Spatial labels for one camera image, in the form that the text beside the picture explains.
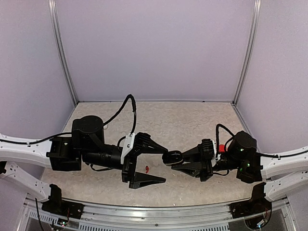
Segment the black earbud charging case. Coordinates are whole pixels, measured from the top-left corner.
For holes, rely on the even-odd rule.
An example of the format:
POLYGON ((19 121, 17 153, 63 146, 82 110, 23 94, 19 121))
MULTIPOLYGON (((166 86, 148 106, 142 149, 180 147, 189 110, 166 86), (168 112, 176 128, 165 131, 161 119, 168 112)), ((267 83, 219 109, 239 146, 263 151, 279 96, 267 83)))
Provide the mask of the black earbud charging case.
POLYGON ((164 153, 162 155, 162 161, 166 166, 174 166, 182 164, 184 162, 184 158, 180 151, 174 150, 164 153))

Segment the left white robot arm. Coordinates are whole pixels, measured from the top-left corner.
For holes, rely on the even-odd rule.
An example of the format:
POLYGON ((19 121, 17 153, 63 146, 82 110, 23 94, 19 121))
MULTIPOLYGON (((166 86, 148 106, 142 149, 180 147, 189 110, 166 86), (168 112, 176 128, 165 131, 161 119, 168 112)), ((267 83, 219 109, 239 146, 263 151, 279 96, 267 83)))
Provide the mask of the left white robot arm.
POLYGON ((61 189, 26 173, 18 166, 19 162, 61 172, 80 171, 82 163, 117 169, 131 189, 166 182, 165 178, 136 171, 139 155, 165 154, 166 148, 154 142, 149 134, 134 131, 124 136, 123 146, 107 144, 103 127, 101 118, 91 115, 75 119, 71 132, 41 140, 1 135, 0 178, 18 185, 40 202, 48 202, 57 214, 67 210, 61 189))

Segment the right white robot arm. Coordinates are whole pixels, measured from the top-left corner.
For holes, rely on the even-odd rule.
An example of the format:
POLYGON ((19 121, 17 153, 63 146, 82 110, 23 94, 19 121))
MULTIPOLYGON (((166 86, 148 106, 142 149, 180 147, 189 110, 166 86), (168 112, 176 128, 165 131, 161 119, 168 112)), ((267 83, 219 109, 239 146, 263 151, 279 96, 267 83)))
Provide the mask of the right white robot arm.
POLYGON ((255 214, 269 202, 299 191, 308 184, 308 148, 302 147, 277 154, 257 151, 257 141, 245 131, 231 134, 222 145, 219 139, 203 139, 185 152, 170 153, 171 168, 201 181, 236 170, 236 178, 248 184, 256 183, 256 194, 246 203, 255 214))

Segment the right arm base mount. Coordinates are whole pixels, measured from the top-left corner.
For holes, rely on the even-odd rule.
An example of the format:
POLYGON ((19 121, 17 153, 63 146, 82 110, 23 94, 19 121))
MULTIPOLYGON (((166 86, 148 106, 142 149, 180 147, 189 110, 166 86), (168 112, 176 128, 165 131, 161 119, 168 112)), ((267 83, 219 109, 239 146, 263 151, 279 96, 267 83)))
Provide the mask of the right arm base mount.
POLYGON ((235 219, 269 211, 272 209, 272 203, 265 199, 263 192, 253 190, 250 199, 231 203, 229 207, 232 218, 235 219))

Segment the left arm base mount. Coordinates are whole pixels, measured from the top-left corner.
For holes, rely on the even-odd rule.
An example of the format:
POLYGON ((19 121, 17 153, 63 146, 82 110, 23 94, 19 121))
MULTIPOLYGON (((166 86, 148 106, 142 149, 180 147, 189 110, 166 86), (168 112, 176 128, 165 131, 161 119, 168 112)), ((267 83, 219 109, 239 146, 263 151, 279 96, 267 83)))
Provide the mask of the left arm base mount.
POLYGON ((50 184, 51 193, 48 200, 42 203, 42 210, 67 218, 81 219, 84 205, 62 199, 62 190, 55 184, 50 184))

